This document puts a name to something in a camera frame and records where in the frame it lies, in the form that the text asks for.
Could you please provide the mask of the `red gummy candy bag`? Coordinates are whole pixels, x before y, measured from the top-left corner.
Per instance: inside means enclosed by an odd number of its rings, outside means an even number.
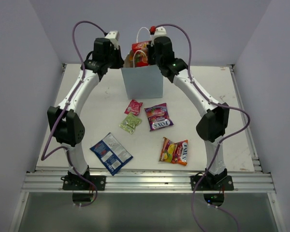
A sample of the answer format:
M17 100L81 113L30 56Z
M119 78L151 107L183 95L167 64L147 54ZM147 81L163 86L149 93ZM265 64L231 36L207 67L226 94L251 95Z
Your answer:
M147 48L148 44L149 44L149 41L137 42L137 43L132 44L131 61L132 61L132 66L134 68L144 67L144 66L149 65L148 48Z

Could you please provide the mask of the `light blue paper bag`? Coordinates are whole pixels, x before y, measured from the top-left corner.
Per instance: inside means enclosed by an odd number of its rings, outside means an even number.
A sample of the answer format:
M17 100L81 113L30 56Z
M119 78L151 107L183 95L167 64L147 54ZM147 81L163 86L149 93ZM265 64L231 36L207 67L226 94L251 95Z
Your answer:
M147 33L149 29L141 27L136 36L135 43L139 41L141 30L145 29ZM151 35L146 40L151 43ZM121 69L126 94L129 100L135 99L155 99L163 97L163 77L156 65L148 65L144 67L132 66L131 61L132 50L124 59L124 66Z

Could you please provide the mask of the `red small snack packet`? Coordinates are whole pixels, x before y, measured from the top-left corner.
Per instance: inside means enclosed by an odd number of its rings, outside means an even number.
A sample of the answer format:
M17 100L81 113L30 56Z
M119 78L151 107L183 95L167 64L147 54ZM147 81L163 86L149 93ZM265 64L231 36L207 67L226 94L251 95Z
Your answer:
M125 110L125 114L129 114L132 113L135 116L138 116L141 110L143 103L142 102L138 102L136 100L131 100L128 107Z

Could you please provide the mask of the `purple Fox's candy bag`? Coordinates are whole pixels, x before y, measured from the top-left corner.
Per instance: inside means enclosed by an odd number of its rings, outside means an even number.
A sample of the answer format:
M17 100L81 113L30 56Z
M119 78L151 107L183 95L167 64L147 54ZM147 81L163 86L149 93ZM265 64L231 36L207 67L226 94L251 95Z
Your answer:
M150 131L160 130L174 124L170 119L167 103L148 107L144 110L149 123Z

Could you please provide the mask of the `green small snack packet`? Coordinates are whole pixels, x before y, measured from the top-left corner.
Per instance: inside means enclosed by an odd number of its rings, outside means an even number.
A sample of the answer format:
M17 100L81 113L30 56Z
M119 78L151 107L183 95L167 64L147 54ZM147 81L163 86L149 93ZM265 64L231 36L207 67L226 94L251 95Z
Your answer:
M119 127L129 134L133 134L137 126L142 123L142 120L135 116L133 113L129 113L125 119L119 124Z

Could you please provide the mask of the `blue white snack bag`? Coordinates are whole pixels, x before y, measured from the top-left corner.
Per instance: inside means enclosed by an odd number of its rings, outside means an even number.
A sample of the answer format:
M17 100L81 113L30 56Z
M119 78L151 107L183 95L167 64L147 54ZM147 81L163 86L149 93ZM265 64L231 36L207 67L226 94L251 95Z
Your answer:
M90 151L97 156L112 176L133 159L133 156L111 133L92 146Z

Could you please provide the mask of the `orange Fox's candy bag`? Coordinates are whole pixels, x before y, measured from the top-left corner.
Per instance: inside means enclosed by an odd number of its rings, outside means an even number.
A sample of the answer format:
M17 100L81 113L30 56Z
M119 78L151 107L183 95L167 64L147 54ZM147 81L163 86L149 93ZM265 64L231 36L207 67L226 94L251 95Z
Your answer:
M187 165L188 140L173 142L164 137L159 161L172 164Z

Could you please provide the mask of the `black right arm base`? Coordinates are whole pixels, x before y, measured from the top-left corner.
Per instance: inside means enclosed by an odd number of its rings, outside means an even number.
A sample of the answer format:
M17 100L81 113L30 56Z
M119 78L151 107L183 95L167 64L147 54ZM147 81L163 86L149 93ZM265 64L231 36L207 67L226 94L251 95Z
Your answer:
M191 189L194 190L198 181L202 178L203 173L197 173L195 175L190 176L190 185ZM226 190L232 191L234 190L233 180L230 175L227 175L220 181L214 180L207 174L201 182L196 187L196 191L219 191L219 190Z

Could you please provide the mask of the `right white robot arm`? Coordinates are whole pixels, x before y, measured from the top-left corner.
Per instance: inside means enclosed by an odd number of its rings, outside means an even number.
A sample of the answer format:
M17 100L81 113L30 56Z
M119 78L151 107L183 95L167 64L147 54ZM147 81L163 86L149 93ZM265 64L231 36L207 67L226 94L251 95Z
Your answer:
M152 39L147 47L150 64L156 64L161 74L182 90L199 112L201 120L196 126L196 131L205 143L205 183L210 189L218 189L227 177L220 140L224 138L228 126L228 105L224 103L219 106L218 101L210 98L205 90L197 89L196 78L192 77L187 63L175 57L169 37L159 36Z

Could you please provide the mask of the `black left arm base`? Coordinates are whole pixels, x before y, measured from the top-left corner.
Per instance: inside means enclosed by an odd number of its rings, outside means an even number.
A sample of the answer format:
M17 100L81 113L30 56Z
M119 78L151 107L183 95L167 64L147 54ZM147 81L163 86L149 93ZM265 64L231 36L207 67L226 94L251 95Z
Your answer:
M105 190L106 176L105 175L91 175L89 171L86 171L83 175L78 176L68 172L67 175L62 176L63 190L93 190L100 191Z

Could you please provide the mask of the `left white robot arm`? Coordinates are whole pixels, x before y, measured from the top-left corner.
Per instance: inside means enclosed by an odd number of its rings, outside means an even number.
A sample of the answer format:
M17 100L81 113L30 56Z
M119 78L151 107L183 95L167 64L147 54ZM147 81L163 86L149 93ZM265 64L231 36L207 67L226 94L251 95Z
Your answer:
M73 183L81 190L90 186L91 178L85 174L88 170L82 149L85 127L80 114L90 93L107 71L120 69L123 64L116 33L112 31L104 38L97 38L67 96L58 106L51 106L47 111L51 136L65 150L69 171L76 175Z

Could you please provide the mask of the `aluminium rail frame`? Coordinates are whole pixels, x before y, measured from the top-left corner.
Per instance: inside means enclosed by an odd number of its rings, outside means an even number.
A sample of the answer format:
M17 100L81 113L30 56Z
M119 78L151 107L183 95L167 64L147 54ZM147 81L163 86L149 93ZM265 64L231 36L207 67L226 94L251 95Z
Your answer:
M193 192L190 176L206 166L203 141L195 131L200 116L177 87L164 82L161 99L174 125L150 131L144 113L132 135L119 128L128 104L122 73L110 70L92 91L81 114L86 127L84 155L92 175L105 175L105 190L94 204L77 208L72 192L62 189L68 164L62 151L26 174L11 225L13 232L196 232L194 219L210 232L284 232L272 176L265 174L249 129L224 142L224 159L234 190L221 190L220 208L208 206L203 192ZM90 148L111 133L133 156L112 176ZM160 162L164 137L188 140L187 165Z

